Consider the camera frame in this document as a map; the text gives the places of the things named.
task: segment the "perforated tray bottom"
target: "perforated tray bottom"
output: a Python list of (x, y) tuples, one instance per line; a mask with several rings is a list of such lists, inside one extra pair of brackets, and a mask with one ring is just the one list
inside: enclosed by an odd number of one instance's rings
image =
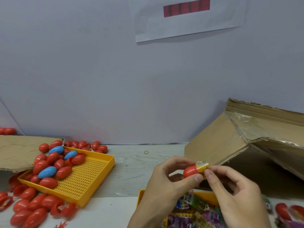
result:
[(80, 199), (107, 163), (108, 162), (87, 157), (83, 164), (73, 166), (73, 174), (70, 174), (63, 180), (58, 179), (58, 186), (54, 188), (54, 190), (70, 195), (76, 200)]

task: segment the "fingernail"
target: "fingernail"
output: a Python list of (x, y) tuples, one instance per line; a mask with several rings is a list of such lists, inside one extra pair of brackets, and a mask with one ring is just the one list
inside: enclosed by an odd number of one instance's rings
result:
[(197, 183), (201, 183), (201, 181), (204, 179), (204, 177), (201, 174), (196, 174), (194, 176), (194, 179), (196, 180)]
[(213, 175), (213, 172), (209, 169), (205, 170), (204, 173), (205, 173), (207, 179), (210, 179)]

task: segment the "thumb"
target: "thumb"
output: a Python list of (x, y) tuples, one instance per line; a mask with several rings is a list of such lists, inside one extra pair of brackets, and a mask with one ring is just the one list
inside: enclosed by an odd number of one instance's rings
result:
[(194, 174), (183, 180), (177, 181), (177, 193), (179, 195), (184, 195), (193, 188), (198, 187), (202, 180), (203, 176), (201, 174)]
[(218, 201), (225, 200), (229, 195), (228, 191), (224, 188), (223, 184), (219, 180), (219, 178), (214, 174), (214, 172), (210, 169), (205, 170), (205, 176), (207, 177), (208, 183), (215, 193)]

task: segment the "person's right hand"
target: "person's right hand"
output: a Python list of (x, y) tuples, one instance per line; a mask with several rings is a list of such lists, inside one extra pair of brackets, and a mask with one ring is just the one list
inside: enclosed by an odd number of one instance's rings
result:
[[(259, 186), (228, 166), (205, 170), (229, 228), (271, 228)], [(234, 192), (230, 194), (222, 183)]]

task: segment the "person's left hand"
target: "person's left hand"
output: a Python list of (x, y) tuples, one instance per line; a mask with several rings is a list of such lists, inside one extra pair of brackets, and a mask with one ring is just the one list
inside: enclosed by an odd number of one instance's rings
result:
[(176, 170), (184, 170), (195, 162), (184, 157), (172, 157), (155, 166), (146, 191), (133, 214), (128, 227), (152, 228), (173, 210), (178, 199), (193, 188), (198, 187), (203, 176), (195, 174), (183, 178), (182, 174), (169, 176)]

